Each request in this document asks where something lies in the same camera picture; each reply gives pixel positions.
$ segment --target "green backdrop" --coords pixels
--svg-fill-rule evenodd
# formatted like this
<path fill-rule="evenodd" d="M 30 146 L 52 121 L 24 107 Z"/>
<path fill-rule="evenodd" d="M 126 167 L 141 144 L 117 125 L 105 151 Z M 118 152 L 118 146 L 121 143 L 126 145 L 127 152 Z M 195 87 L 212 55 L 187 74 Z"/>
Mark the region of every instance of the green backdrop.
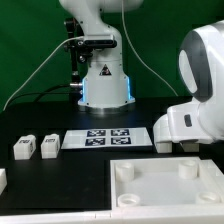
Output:
<path fill-rule="evenodd" d="M 63 21 L 69 15 L 58 0 L 0 0 L 0 109 L 51 51 L 67 38 Z M 137 52 L 147 65 L 186 95 L 177 71 L 178 48 L 193 28 L 223 19 L 224 0 L 145 0 L 125 14 L 127 29 Z M 103 16 L 122 35 L 121 14 Z M 123 38 L 125 72 L 131 77 L 135 97 L 166 97 L 173 93 L 144 68 Z M 60 50 L 20 92 L 41 92 L 70 82 L 69 54 Z M 24 97 L 16 102 L 31 101 Z M 47 96 L 44 100 L 66 100 Z"/>

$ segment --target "table surface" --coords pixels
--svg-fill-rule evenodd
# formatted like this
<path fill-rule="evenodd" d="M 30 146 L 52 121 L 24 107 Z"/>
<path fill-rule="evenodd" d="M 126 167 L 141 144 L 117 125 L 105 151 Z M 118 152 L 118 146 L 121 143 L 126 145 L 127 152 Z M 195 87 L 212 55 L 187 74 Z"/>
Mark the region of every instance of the table surface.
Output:
<path fill-rule="evenodd" d="M 201 145 L 200 153 L 183 153 L 174 145 L 172 154 L 157 154 L 154 147 L 60 150 L 57 159 L 42 160 L 40 144 L 45 135 L 67 130 L 146 127 L 151 139 L 156 120 L 169 106 L 189 98 L 137 99 L 133 111 L 99 116 L 79 112 L 69 102 L 22 103 L 0 114 L 0 168 L 8 186 L 0 196 L 0 215 L 46 214 L 111 209 L 110 160 L 196 155 L 213 159 L 224 171 L 223 144 Z M 37 149 L 31 160 L 15 161 L 13 145 L 33 134 Z"/>

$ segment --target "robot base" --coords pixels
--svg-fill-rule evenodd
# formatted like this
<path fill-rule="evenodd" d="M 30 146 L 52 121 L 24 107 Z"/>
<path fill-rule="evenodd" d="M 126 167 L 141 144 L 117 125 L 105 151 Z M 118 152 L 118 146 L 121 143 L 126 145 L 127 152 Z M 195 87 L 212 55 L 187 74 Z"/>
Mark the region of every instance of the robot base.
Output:
<path fill-rule="evenodd" d="M 118 114 L 127 111 L 132 111 L 135 109 L 135 99 L 133 98 L 127 104 L 120 107 L 109 107 L 109 108 L 98 108 L 98 107 L 90 107 L 85 105 L 82 99 L 78 103 L 79 110 L 82 112 L 88 112 L 91 114 L 99 114 L 99 115 L 107 115 L 107 114 Z"/>

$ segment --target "white block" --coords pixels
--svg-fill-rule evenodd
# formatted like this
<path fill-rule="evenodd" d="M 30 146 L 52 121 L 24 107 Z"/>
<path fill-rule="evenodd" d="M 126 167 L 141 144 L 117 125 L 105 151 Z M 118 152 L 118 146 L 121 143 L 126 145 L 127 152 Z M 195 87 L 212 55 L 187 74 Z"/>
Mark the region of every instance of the white block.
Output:
<path fill-rule="evenodd" d="M 41 144 L 42 159 L 57 158 L 59 149 L 60 149 L 59 135 L 56 134 L 46 135 L 44 141 Z"/>
<path fill-rule="evenodd" d="M 0 169 L 0 195 L 7 185 L 5 169 Z"/>
<path fill-rule="evenodd" d="M 15 160 L 30 159 L 36 150 L 36 138 L 34 135 L 22 136 L 13 148 Z"/>

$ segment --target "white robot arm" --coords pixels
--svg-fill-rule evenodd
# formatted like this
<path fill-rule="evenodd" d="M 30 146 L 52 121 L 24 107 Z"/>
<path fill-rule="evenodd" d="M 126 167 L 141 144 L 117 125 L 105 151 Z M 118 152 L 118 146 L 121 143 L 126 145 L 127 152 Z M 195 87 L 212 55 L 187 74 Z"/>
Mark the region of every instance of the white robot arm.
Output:
<path fill-rule="evenodd" d="M 153 132 L 158 152 L 171 152 L 171 142 L 224 140 L 224 22 L 189 32 L 178 64 L 193 100 L 170 107 L 156 122 Z"/>
<path fill-rule="evenodd" d="M 59 1 L 82 27 L 84 38 L 78 44 L 94 49 L 83 79 L 80 109 L 93 113 L 127 110 L 135 99 L 130 96 L 129 78 L 123 72 L 122 38 L 118 30 L 103 23 L 100 17 L 101 12 L 121 12 L 122 0 Z M 126 0 L 125 10 L 134 10 L 142 2 Z"/>

